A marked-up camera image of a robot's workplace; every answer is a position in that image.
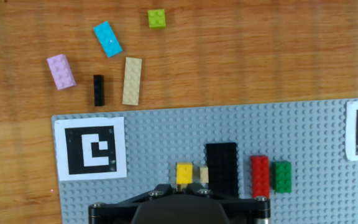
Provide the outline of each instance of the gray lego baseplate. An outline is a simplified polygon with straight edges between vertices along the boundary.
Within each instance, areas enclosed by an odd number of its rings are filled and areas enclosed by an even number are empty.
[[[59,182],[63,223],[88,223],[92,203],[117,203],[174,184],[176,162],[205,165],[211,142],[237,143],[241,198],[251,198],[251,155],[292,163],[292,193],[270,190],[272,223],[358,223],[358,162],[344,151],[346,103],[356,100],[55,115],[52,125],[125,117],[127,177]]]

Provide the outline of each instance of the table surface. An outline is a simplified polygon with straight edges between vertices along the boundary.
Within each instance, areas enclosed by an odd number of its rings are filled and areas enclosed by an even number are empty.
[[[167,28],[150,30],[147,10]],[[124,52],[107,58],[109,21]],[[46,58],[77,86],[58,91]],[[125,57],[143,59],[122,105]],[[93,75],[106,106],[93,106]],[[51,116],[358,97],[358,0],[0,1],[0,223],[60,223]]]

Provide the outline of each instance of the green lego brick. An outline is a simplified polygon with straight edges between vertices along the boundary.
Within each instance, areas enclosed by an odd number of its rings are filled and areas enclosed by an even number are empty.
[[[149,27],[150,28],[165,28],[165,10],[164,9],[149,10]]]
[[[273,189],[277,193],[290,193],[292,191],[290,162],[273,162],[273,176]]]

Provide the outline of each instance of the light purple lego brick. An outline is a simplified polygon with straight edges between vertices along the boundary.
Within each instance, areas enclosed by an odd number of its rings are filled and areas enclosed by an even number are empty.
[[[66,55],[50,57],[47,62],[58,90],[76,85]]]

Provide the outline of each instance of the tan lego brick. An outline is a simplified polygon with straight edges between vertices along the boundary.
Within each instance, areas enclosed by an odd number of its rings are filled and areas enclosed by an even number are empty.
[[[208,167],[200,166],[200,182],[202,184],[208,184]]]
[[[122,104],[139,104],[140,74],[142,73],[142,59],[126,58],[124,92],[122,94]]]

